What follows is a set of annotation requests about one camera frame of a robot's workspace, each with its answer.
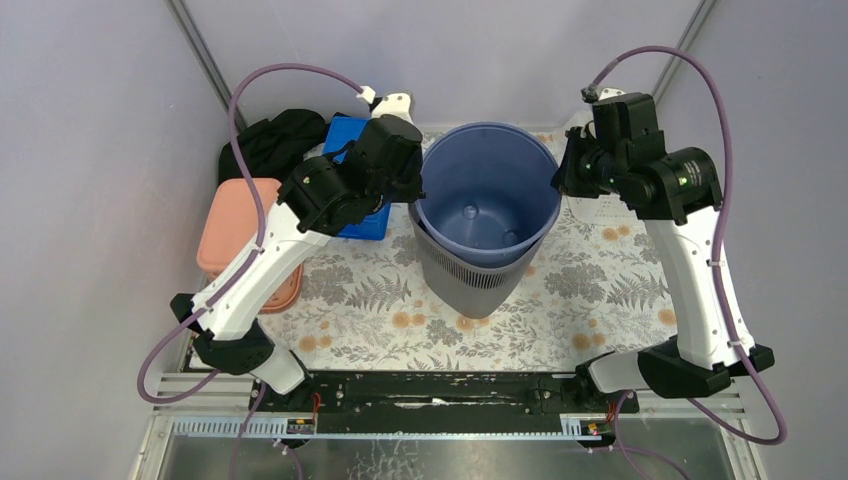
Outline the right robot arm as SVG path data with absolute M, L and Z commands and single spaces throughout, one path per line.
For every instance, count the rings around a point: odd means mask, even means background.
M 724 197 L 713 160 L 697 147 L 667 152 L 655 102 L 645 93 L 590 93 L 592 119 L 565 133 L 551 185 L 570 204 L 615 196 L 642 221 L 663 268 L 677 333 L 639 350 L 578 366 L 575 402 L 597 412 L 625 390 L 663 398 L 709 397 L 733 378 L 775 364 L 738 307 L 716 239 Z

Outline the grey waste bin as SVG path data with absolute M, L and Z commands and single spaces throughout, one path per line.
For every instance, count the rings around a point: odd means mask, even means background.
M 480 319 L 497 310 L 516 289 L 542 245 L 541 240 L 536 241 L 526 253 L 505 266 L 475 266 L 439 245 L 414 206 L 407 210 L 426 285 L 448 306 L 468 318 Z

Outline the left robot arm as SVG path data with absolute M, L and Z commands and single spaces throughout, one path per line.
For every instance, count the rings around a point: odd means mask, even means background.
M 195 349 L 206 365 L 252 375 L 288 411 L 307 404 L 311 387 L 296 356 L 260 327 L 260 310 L 294 270 L 345 227 L 387 204 L 425 196 L 422 133 L 410 114 L 373 115 L 339 152 L 342 161 L 329 153 L 298 164 L 236 259 L 203 290 L 177 294 L 170 303 L 176 318 L 197 333 Z

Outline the blue divided plastic tray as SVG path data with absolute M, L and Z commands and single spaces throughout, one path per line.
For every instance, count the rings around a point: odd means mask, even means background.
M 335 116 L 329 123 L 322 153 L 341 150 L 348 142 L 357 140 L 363 132 L 367 119 Z M 338 234 L 341 238 L 382 241 L 388 229 L 391 205 L 384 205 L 378 212 L 353 225 L 347 225 Z

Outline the blue bucket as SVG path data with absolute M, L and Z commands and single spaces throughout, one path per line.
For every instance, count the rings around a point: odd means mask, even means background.
M 510 125 L 457 127 L 426 148 L 424 199 L 414 211 L 436 243 L 478 267 L 516 261 L 555 223 L 558 165 L 534 136 Z

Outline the pink plastic basket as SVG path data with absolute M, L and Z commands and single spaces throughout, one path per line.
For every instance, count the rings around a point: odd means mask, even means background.
M 273 178 L 255 178 L 254 184 L 267 215 L 281 183 Z M 245 179 L 229 179 L 218 187 L 196 254 L 197 264 L 209 282 L 214 281 L 253 238 L 258 228 L 256 213 Z M 260 313 L 279 313 L 293 306 L 300 296 L 303 270 L 299 266 L 271 295 Z

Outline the white plastic basket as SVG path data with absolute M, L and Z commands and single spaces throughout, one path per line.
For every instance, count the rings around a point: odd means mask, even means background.
M 561 127 L 553 133 L 553 151 L 558 163 L 564 158 L 567 143 L 566 132 L 572 127 L 583 127 L 592 120 L 589 109 L 575 112 Z M 571 214 L 580 222 L 591 226 L 629 226 L 641 224 L 634 212 L 615 195 L 603 195 L 596 199 L 584 199 L 565 196 Z

